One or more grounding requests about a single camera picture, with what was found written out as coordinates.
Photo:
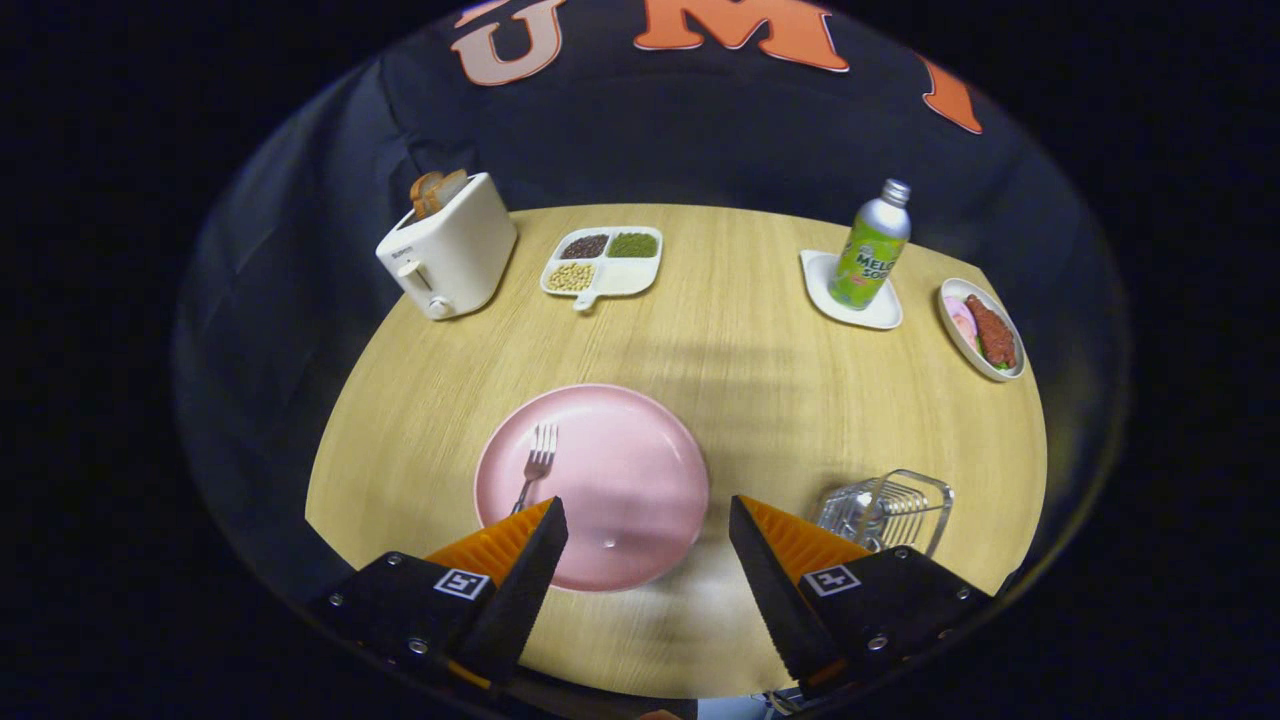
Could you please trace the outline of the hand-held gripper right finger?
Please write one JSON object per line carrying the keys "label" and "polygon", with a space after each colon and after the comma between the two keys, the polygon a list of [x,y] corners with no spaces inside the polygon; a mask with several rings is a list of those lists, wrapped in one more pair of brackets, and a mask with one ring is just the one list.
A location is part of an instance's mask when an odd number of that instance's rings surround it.
{"label": "hand-held gripper right finger", "polygon": [[751,498],[730,541],[788,675],[808,698],[861,689],[960,637],[993,600],[908,546],[860,544]]}

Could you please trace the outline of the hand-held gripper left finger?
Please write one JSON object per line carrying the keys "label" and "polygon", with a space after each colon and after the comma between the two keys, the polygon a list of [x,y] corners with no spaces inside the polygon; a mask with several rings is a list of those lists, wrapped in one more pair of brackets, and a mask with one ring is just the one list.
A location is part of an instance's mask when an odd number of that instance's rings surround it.
{"label": "hand-held gripper left finger", "polygon": [[389,551],[324,588],[310,612],[415,679],[499,691],[515,674],[570,537],[552,497],[426,557]]}

